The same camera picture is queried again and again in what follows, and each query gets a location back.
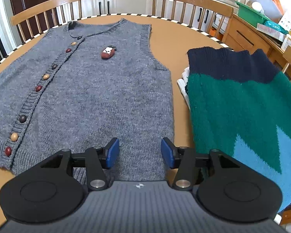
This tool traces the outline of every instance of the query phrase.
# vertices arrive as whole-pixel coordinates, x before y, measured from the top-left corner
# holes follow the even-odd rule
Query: round table
[[[140,14],[101,15],[82,19],[81,22],[86,24],[108,24],[117,22],[121,18],[140,24],[152,25],[150,36],[151,51],[154,57],[171,71],[175,125],[174,144],[176,146],[194,146],[190,112],[178,88],[177,80],[181,78],[184,69],[189,65],[186,54],[189,49],[203,46],[219,49],[227,46],[196,28],[188,27],[188,25],[180,24],[174,20],[154,16]],[[27,52],[42,36],[39,35],[32,38],[32,40],[10,53],[0,64],[0,72]],[[11,172],[0,169],[0,188],[11,178],[13,178]],[[0,225],[4,221],[5,217],[0,208]]]

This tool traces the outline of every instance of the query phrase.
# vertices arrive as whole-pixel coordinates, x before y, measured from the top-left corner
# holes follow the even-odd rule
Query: green bin
[[[236,2],[239,5],[238,16],[251,24],[254,27],[258,26],[258,23],[264,24],[266,21],[272,21],[267,16],[255,11],[247,5]]]

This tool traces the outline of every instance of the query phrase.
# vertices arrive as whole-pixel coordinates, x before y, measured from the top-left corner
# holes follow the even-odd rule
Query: black circular joint cover
[[[0,206],[8,219],[46,223],[72,213],[83,199],[83,188],[64,171],[30,169],[0,190]]]
[[[276,215],[282,193],[274,182],[253,170],[230,168],[204,180],[196,198],[207,211],[221,219],[253,223]]]

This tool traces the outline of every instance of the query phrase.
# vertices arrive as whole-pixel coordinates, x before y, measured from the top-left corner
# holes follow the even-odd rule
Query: clothing
[[[196,149],[220,149],[273,180],[291,203],[291,83],[261,49],[188,51]]]
[[[84,152],[117,137],[120,154],[107,175],[164,179],[160,140],[173,139],[171,77],[150,51],[150,31],[125,19],[69,22],[1,72],[0,166],[19,174],[60,149]],[[104,60],[108,46],[116,52]],[[84,173],[77,168],[74,176],[84,181]]]

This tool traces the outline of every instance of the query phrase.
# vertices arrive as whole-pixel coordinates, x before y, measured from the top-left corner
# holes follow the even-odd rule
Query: vest armhole
[[[153,60],[155,64],[155,69],[169,71],[167,67],[165,67],[162,63],[160,63],[153,55],[150,49],[150,33],[151,33],[151,25],[144,24],[142,25],[140,32],[140,49],[146,54],[150,59]]]

